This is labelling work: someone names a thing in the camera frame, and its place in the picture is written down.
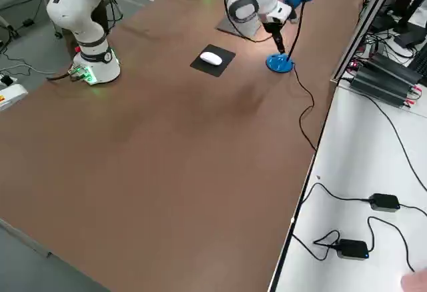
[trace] mouse pad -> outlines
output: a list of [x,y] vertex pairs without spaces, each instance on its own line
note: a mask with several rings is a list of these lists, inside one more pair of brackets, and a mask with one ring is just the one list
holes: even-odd
[[[222,59],[222,63],[220,65],[212,65],[209,63],[206,63],[202,59],[200,59],[200,55],[203,52],[212,52],[215,53],[218,57]],[[200,54],[195,58],[192,64],[190,64],[190,67],[193,69],[202,71],[204,73],[213,75],[214,77],[219,77],[226,67],[230,64],[232,59],[236,56],[235,53],[227,51],[225,49],[222,49],[220,47],[216,47],[215,45],[209,44],[205,49],[200,52]]]

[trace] plug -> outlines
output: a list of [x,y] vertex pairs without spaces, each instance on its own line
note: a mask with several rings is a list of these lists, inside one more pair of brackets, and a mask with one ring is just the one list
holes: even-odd
[[374,211],[396,212],[400,210],[397,196],[375,193],[369,197],[369,203]]
[[14,80],[10,76],[4,75],[1,77],[0,82],[8,87],[13,84]]
[[331,246],[341,259],[366,260],[369,259],[369,250],[366,242],[357,240],[340,239],[336,245]]

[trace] white computer mouse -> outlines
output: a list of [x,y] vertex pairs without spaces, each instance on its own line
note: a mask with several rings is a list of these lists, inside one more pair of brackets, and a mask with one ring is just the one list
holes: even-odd
[[222,63],[222,59],[212,52],[203,52],[200,55],[200,59],[202,59],[203,61],[209,64],[217,65],[217,66]]

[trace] black power adapter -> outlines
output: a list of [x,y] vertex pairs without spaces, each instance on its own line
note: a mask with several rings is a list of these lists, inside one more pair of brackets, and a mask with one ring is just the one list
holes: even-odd
[[369,259],[368,246],[364,241],[340,239],[338,243],[331,248],[335,249],[337,256],[342,259]]
[[375,193],[369,197],[369,203],[374,211],[396,212],[400,210],[397,196]]

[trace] cable on floor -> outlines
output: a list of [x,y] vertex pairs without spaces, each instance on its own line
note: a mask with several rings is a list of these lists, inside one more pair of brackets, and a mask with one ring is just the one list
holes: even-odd
[[[332,244],[331,245],[325,245],[325,244],[322,244],[322,243],[320,243],[320,241],[323,241],[324,239],[326,239],[327,237],[329,237],[331,234],[333,234],[333,233],[337,233],[338,234],[338,238],[334,241],[334,242],[332,242]],[[332,248],[332,246],[333,245],[335,245],[339,240],[340,240],[340,237],[341,237],[341,235],[340,235],[340,232],[339,231],[337,231],[337,230],[332,230],[332,231],[330,231],[327,235],[325,235],[324,237],[322,237],[322,238],[320,238],[320,239],[317,239],[317,240],[315,240],[314,242],[313,242],[313,244],[315,244],[315,245],[320,245],[320,246],[323,246],[323,247],[327,247],[328,249],[326,250],[326,254],[325,254],[325,256],[324,257],[318,257],[317,255],[315,255],[308,247],[307,247],[307,245],[305,245],[304,244],[304,242],[299,238],[299,237],[297,237],[295,234],[293,234],[292,233],[292,237],[296,240],[296,241],[298,241],[301,245],[302,245],[302,247],[314,258],[314,259],[316,259],[316,260],[318,260],[318,261],[320,261],[320,262],[322,262],[322,261],[325,261],[326,260],[326,258],[328,257],[328,254],[329,254],[329,251],[330,251],[330,249]]]
[[405,251],[406,251],[406,264],[408,264],[408,267],[410,268],[410,270],[411,270],[412,272],[415,272],[414,268],[411,266],[411,263],[409,262],[409,248],[408,248],[408,243],[406,242],[406,239],[405,239],[405,237],[403,236],[403,234],[402,234],[401,230],[399,230],[399,228],[398,228],[397,226],[395,226],[394,224],[392,224],[392,223],[390,223],[390,222],[387,222],[387,221],[385,221],[385,220],[383,220],[383,219],[379,219],[379,218],[377,218],[377,217],[369,217],[369,218],[366,220],[366,222],[367,222],[367,224],[368,224],[368,226],[369,226],[369,230],[371,231],[371,237],[372,237],[372,247],[369,249],[369,252],[372,252],[372,251],[375,249],[375,236],[374,236],[374,230],[372,230],[372,226],[371,226],[371,223],[370,223],[370,221],[371,221],[372,219],[377,220],[377,221],[379,221],[379,222],[383,222],[384,224],[387,224],[387,225],[389,225],[389,226],[391,226],[391,227],[395,228],[395,230],[397,230],[397,232],[399,232],[399,234],[400,234],[400,236],[401,236],[401,238],[402,238],[402,240],[403,240],[403,243],[404,243],[404,245],[405,245]]
[[10,5],[6,6],[6,7],[0,8],[0,11],[4,11],[4,10],[7,10],[7,9],[10,9],[11,7],[16,7],[18,5],[22,5],[22,4],[28,3],[30,1],[33,1],[33,0],[25,0],[25,1],[22,1],[22,2],[10,4]]
[[300,115],[300,118],[298,119],[298,122],[299,122],[299,124],[300,124],[300,130],[301,130],[301,132],[302,132],[302,135],[306,138],[306,140],[307,140],[307,142],[310,144],[310,146],[312,147],[312,149],[314,150],[314,151],[317,151],[317,148],[313,145],[313,143],[312,143],[312,141],[310,140],[310,138],[306,135],[306,132],[304,131],[304,129],[303,129],[303,127],[302,127],[302,118],[303,118],[303,116],[310,110],[310,109],[313,109],[314,108],[314,105],[315,105],[315,103],[314,103],[314,97],[313,97],[313,95],[312,95],[312,93],[306,88],[306,87],[304,87],[304,85],[301,83],[301,81],[300,81],[300,77],[298,76],[298,72],[296,71],[296,64],[294,63],[294,71],[295,71],[295,74],[296,74],[296,79],[297,79],[297,81],[298,81],[298,84],[300,85],[300,87],[305,91],[305,92],[307,92],[308,94],[309,94],[309,96],[311,97],[311,99],[312,99],[312,104],[311,105],[309,105],[308,107],[306,107],[305,109],[304,109],[304,111],[302,111],[302,113],[301,113],[301,115]]
[[37,70],[37,69],[35,69],[34,67],[32,67],[32,66],[30,66],[28,64],[18,64],[18,65],[14,65],[14,66],[11,66],[11,67],[5,67],[5,68],[0,69],[0,72],[5,71],[5,70],[10,70],[10,69],[15,69],[17,67],[28,67],[31,70],[33,70],[35,72],[38,72],[38,73],[41,73],[41,74],[56,74],[54,72],[44,72],[44,71]]
[[427,188],[425,187],[425,185],[424,185],[424,184],[423,184],[423,182],[421,181],[420,177],[418,176],[417,172],[415,172],[414,167],[412,166],[411,160],[409,159],[409,156],[408,156],[408,153],[406,152],[405,146],[403,145],[403,142],[402,142],[402,140],[401,140],[401,138],[400,138],[400,136],[399,136],[399,133],[398,133],[398,131],[397,131],[396,127],[394,126],[394,124],[393,124],[392,120],[391,120],[391,119],[389,118],[389,116],[384,112],[384,110],[383,110],[383,109],[381,109],[381,107],[377,104],[377,102],[375,102],[371,97],[369,97],[369,96],[367,96],[367,95],[363,95],[363,94],[360,94],[360,95],[361,95],[361,96],[363,96],[363,97],[365,97],[365,98],[367,98],[369,101],[371,101],[373,104],[375,104],[375,106],[378,108],[378,110],[380,110],[380,112],[381,112],[381,113],[382,113],[382,114],[387,118],[387,121],[390,123],[390,125],[391,125],[391,126],[392,126],[392,128],[393,128],[394,134],[396,134],[396,136],[397,136],[397,138],[398,138],[398,140],[399,140],[400,146],[402,147],[402,150],[403,150],[403,153],[404,153],[404,155],[405,155],[405,158],[406,158],[406,160],[407,160],[407,162],[408,162],[408,164],[409,164],[409,168],[412,170],[412,172],[413,172],[413,174],[414,174],[415,178],[418,180],[419,184],[422,186],[422,188],[425,190],[425,192],[427,192]]
[[302,200],[302,204],[304,204],[308,198],[310,197],[310,195],[313,192],[314,187],[316,186],[320,186],[322,187],[327,194],[329,194],[331,197],[340,200],[340,201],[360,201],[360,202],[368,202],[369,203],[369,199],[359,199],[359,198],[345,198],[345,197],[339,197],[337,195],[332,194],[323,184],[321,184],[320,182],[316,182],[312,185],[312,188],[308,191],[308,194],[306,196],[306,198],[304,200]]

